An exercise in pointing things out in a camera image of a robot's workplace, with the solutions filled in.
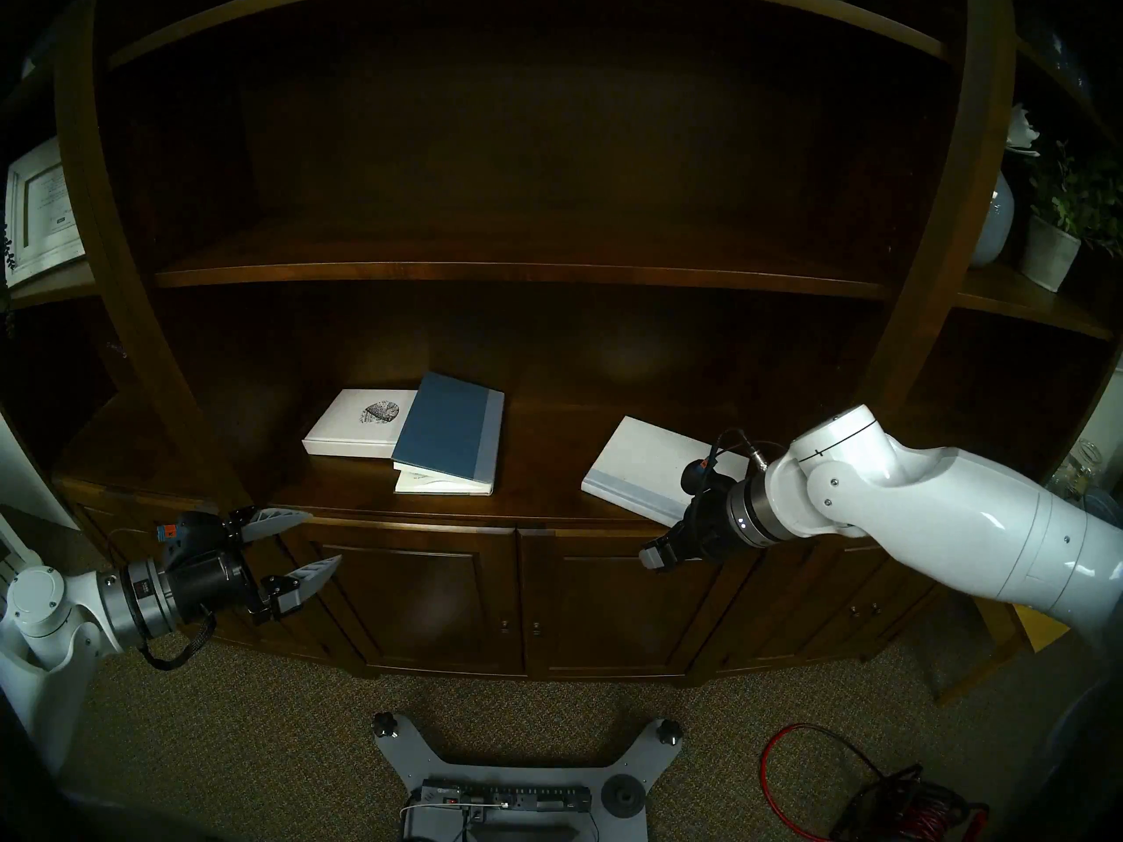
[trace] book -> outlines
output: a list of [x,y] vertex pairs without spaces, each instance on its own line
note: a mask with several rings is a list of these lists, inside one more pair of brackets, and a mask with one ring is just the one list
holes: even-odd
[[401,495],[490,495],[492,486],[482,486],[454,476],[413,474],[405,469],[398,475],[394,491]]
[[304,437],[313,456],[390,458],[416,390],[345,388]]
[[[585,474],[581,489],[670,528],[691,502],[679,485],[683,469],[710,455],[710,446],[624,417]],[[749,459],[722,452],[714,469],[740,481],[748,473]]]
[[426,374],[394,447],[394,467],[491,494],[502,421],[502,392]]

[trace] wall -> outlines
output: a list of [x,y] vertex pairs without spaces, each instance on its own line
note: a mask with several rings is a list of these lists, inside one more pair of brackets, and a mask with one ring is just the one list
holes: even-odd
[[8,424],[0,418],[0,504],[46,519],[64,528],[77,529],[38,473]]

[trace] red cable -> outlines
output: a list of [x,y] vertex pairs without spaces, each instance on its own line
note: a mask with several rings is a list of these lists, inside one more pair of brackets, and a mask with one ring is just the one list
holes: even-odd
[[[768,788],[768,753],[772,751],[773,745],[779,742],[784,736],[793,730],[800,730],[801,727],[816,730],[820,733],[825,733],[832,739],[838,740],[850,749],[850,751],[857,754],[858,758],[860,758],[861,761],[869,767],[869,769],[873,770],[879,779],[882,779],[882,781],[888,780],[889,777],[886,777],[877,767],[875,767],[869,758],[867,758],[856,745],[840,736],[838,733],[834,733],[827,727],[821,727],[818,724],[807,724],[805,722],[789,724],[768,740],[768,744],[765,745],[765,750],[760,754],[760,790],[764,793],[765,799],[768,802],[768,806],[776,813],[776,817],[783,821],[785,826],[787,826],[787,829],[796,835],[810,840],[810,842],[833,842],[833,840],[827,836],[816,836],[814,833],[804,830],[792,821],[780,811],[780,807],[776,804],[775,797],[772,795],[772,790]],[[967,804],[967,808],[980,809],[976,813],[975,818],[968,825],[967,832],[964,833],[964,842],[974,842],[974,840],[983,831],[983,827],[986,826],[988,817],[987,808],[983,804]],[[893,829],[898,833],[910,835],[912,839],[939,842],[939,840],[943,839],[952,825],[951,813],[944,804],[933,802],[931,794],[920,794],[916,800],[910,804],[909,808],[900,817],[898,823],[896,823]]]
[[811,842],[832,842],[832,840],[827,836],[816,836],[814,833],[809,833],[806,830],[796,824],[792,818],[780,812],[779,806],[776,805],[776,800],[772,795],[772,790],[768,789],[768,752],[772,751],[773,745],[779,742],[784,736],[791,733],[793,730],[800,730],[800,727],[810,727],[810,724],[788,724],[784,730],[768,740],[768,744],[765,745],[764,752],[760,754],[760,789],[764,791],[765,799],[768,800],[768,805],[772,811],[776,813],[776,817],[783,821],[787,829],[793,833],[803,836],[804,839],[811,840]]

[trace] metal plate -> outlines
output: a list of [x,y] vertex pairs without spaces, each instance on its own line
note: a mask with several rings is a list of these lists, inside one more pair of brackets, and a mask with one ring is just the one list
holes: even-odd
[[[390,766],[398,772],[407,793],[421,787],[427,778],[440,778],[478,785],[500,787],[587,787],[593,794],[592,816],[564,812],[531,813],[503,812],[499,808],[485,809],[484,827],[526,827],[526,834],[511,835],[509,842],[533,842],[535,829],[573,827],[578,832],[578,842],[647,842],[647,809],[630,818],[618,818],[609,814],[601,802],[604,782],[618,775],[634,776],[646,791],[651,790],[656,779],[678,756],[683,740],[674,745],[659,742],[658,727],[663,719],[656,719],[639,734],[631,748],[610,767],[478,767],[467,763],[447,763],[424,741],[413,722],[404,715],[394,714],[398,721],[396,736],[375,736],[375,743]],[[411,808],[405,823],[405,839],[419,838],[432,842],[454,842],[459,835],[464,816],[460,809]],[[465,834],[465,842],[473,842],[472,827]]]

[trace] picture frame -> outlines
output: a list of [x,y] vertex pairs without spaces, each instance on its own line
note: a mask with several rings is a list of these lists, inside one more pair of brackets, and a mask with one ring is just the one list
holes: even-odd
[[4,227],[15,267],[9,286],[85,255],[63,177],[57,136],[8,166]]

